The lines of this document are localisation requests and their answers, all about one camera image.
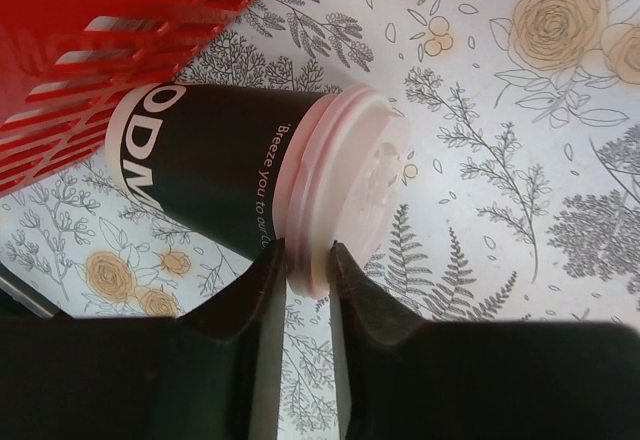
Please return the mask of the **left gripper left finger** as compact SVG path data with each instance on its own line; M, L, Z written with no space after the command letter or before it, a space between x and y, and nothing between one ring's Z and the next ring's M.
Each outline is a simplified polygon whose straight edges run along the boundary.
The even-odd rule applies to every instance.
M5 439L273 439L284 244L178 318L74 318L1 275Z

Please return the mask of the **red plastic basket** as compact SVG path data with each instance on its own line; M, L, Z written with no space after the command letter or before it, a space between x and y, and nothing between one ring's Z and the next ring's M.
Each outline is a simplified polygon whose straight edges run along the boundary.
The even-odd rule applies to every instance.
M1 191L94 153L123 96L169 80L253 0L1 0Z

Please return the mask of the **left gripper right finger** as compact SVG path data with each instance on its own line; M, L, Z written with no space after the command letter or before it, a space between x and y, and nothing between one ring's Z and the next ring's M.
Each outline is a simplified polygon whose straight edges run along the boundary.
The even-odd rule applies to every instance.
M639 335L605 322L429 321L327 258L343 439L635 439Z

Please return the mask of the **white plastic cup lid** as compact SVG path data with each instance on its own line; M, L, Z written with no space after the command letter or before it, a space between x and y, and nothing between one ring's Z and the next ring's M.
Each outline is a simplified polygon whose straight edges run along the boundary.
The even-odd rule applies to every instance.
M335 242L364 265L394 212L409 120L365 84L315 99L289 135L275 183L272 218L284 239L287 279L298 295L329 291Z

